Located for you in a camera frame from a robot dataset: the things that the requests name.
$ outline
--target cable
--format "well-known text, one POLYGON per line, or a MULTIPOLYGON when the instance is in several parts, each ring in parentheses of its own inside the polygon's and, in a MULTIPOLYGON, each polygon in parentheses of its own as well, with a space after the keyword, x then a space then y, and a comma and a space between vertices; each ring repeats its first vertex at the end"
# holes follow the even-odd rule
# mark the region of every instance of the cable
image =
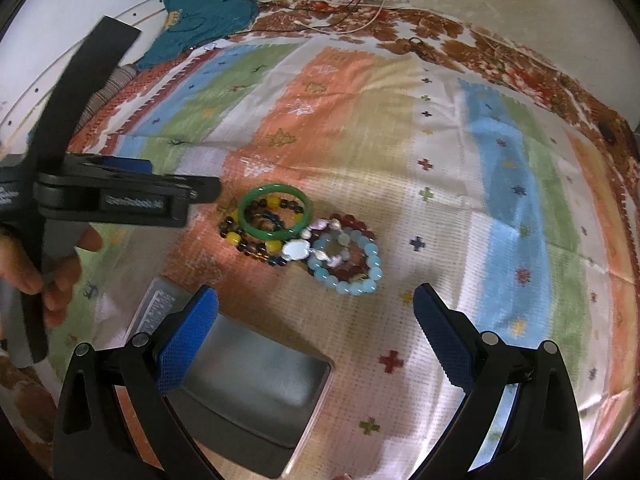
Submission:
MULTIPOLYGON (((343 31, 339 31, 339 32, 332 32, 330 30, 322 30, 322 28, 319 27, 311 27, 310 25, 305 25, 302 22, 299 22, 298 20, 296 20, 294 23, 297 25, 303 25, 303 27, 305 28, 311 28, 312 30, 317 30, 318 32, 324 32, 325 34, 352 34, 353 32, 358 32, 359 30, 362 30, 363 28, 367 28, 369 27, 369 25, 371 25, 371 23, 375 22, 378 18, 378 16, 380 15, 380 12, 382 12, 383 7, 385 6, 385 2, 386 0, 382 0, 382 3, 380 4, 380 7, 378 8, 378 12, 376 12, 376 15, 371 18, 365 25, 358 27, 358 28, 354 28, 353 30, 343 30, 343 31)), ((337 23, 335 23, 334 25, 325 25, 325 27, 335 27, 335 25, 337 25, 337 23)))

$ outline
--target human hand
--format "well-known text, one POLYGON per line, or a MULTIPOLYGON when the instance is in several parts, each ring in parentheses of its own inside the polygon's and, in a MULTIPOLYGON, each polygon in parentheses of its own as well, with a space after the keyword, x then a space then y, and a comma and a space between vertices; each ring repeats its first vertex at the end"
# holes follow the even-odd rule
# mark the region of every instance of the human hand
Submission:
MULTIPOLYGON (((95 253, 102 248, 102 237, 93 227, 89 227, 80 237, 78 247, 95 253)), ((56 263, 53 282, 43 291, 42 277, 20 241, 10 234, 0 233, 0 278, 25 294, 42 292, 44 321, 49 328, 58 326, 65 320, 66 308, 71 303, 74 285, 81 274, 77 254, 62 258, 56 263)))

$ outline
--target orange stripe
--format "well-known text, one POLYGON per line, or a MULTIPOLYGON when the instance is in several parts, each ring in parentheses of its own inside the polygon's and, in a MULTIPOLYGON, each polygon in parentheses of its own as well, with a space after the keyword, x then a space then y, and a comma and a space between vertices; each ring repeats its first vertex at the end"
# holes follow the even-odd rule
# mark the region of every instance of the orange stripe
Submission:
POLYGON ((606 163, 594 146, 582 142, 569 132, 567 135, 591 190, 600 221, 609 264, 613 306, 609 399, 600 409, 593 431, 594 437, 585 456, 585 471, 593 471, 620 434, 626 417, 630 414, 638 349, 638 313, 631 254, 616 197, 609 185, 606 163))
MULTIPOLYGON (((326 48, 303 67, 260 124, 253 140, 227 155, 218 204, 228 205, 250 188, 266 182, 305 187, 303 182, 313 168, 322 168, 330 156, 329 147, 346 134, 341 126, 351 115, 355 98, 376 59, 365 52, 326 48), (320 65, 331 65, 339 72, 319 74, 316 67, 320 65), (313 113, 295 112, 296 106, 307 105, 313 113), (261 163, 273 164, 274 170, 244 176, 246 165, 241 159, 256 160, 257 155, 261 163)), ((187 290, 195 291, 203 283, 215 285, 220 304, 228 306, 225 313, 234 316, 232 309, 242 308, 242 317, 247 319, 251 317, 247 310, 260 308, 259 298, 276 288, 284 273, 224 244, 217 228, 223 217, 221 209, 225 207, 206 206, 199 210, 193 226, 181 235, 167 258, 162 273, 187 290), (194 260, 195 264, 184 264, 194 260), (230 268, 234 272, 225 279, 223 270, 230 268)))

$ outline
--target patterned rug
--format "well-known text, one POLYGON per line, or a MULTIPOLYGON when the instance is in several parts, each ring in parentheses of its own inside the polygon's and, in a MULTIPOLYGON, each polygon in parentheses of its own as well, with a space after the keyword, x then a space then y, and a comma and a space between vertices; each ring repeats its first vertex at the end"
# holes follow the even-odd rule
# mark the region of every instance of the patterned rug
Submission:
MULTIPOLYGON (((335 362, 291 478, 408 478, 462 399, 412 314, 412 291, 430 282, 479 330, 520 346, 558 343, 591 472, 637 404, 631 131, 548 60, 451 18, 383 9, 351 34, 299 24, 348 32, 377 12, 264 4, 254 32, 139 74, 87 123, 72 151, 220 176, 223 193, 181 232, 97 226, 105 249, 82 254, 50 363, 62 377, 78 342, 121 344, 154 277, 191 291, 207 283, 225 315, 335 362), (378 291, 339 296, 302 268, 273 269, 226 245, 221 218, 267 182, 303 189, 319 215, 365 221, 381 248, 378 291)), ((50 396, 1 357, 0 385, 20 436, 48 464, 50 396)), ((513 396, 507 388, 476 465, 491 457, 513 396)), ((228 479, 258 478, 208 456, 228 479)))

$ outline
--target white pendant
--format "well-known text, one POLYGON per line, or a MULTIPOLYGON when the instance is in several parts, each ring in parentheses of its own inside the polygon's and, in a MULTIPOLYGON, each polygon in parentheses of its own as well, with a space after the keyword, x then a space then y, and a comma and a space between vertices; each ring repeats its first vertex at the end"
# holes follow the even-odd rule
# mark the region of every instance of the white pendant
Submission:
POLYGON ((311 244, 308 240, 289 240, 283 245, 282 250, 280 251, 280 256, 288 262, 294 260, 305 260, 309 257, 310 248, 311 244))

